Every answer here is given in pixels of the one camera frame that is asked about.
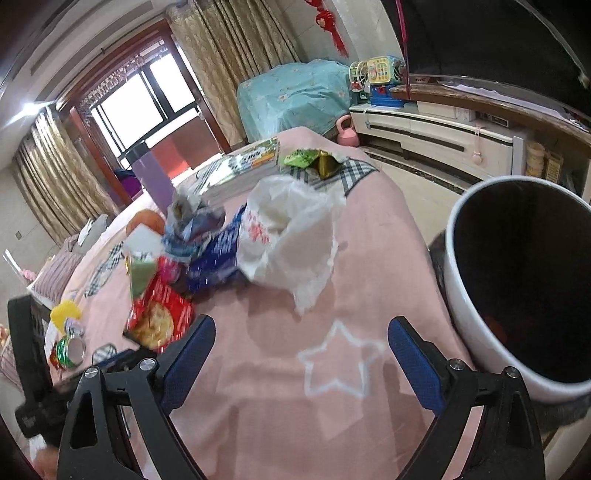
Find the person left hand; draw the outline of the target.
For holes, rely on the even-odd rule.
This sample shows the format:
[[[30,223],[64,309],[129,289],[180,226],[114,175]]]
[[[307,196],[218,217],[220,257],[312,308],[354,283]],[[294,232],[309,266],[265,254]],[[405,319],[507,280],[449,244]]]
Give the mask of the person left hand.
[[[33,467],[42,480],[56,479],[58,455],[58,449],[53,446],[46,446],[37,452]]]

